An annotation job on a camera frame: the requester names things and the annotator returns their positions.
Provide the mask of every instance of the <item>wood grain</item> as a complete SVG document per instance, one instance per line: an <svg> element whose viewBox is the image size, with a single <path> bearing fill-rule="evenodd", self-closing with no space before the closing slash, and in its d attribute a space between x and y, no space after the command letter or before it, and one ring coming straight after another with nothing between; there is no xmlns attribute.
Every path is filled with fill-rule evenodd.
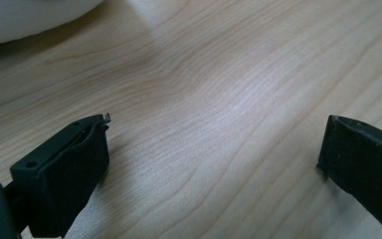
<svg viewBox="0 0 382 239"><path fill-rule="evenodd" d="M1 44L0 182L100 113L110 167L67 238L382 238L314 169L329 115L382 128L382 0L106 0Z"/></svg>

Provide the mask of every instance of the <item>tabletop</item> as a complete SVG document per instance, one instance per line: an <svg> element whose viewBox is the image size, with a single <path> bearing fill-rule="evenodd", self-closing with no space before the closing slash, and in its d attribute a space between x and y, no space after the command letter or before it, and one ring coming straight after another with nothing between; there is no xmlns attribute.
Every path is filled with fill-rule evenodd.
<svg viewBox="0 0 382 239"><path fill-rule="evenodd" d="M3 185L105 113L108 172L66 238L382 238L315 169L329 115L382 129L382 0L105 0L0 44Z"/></svg>

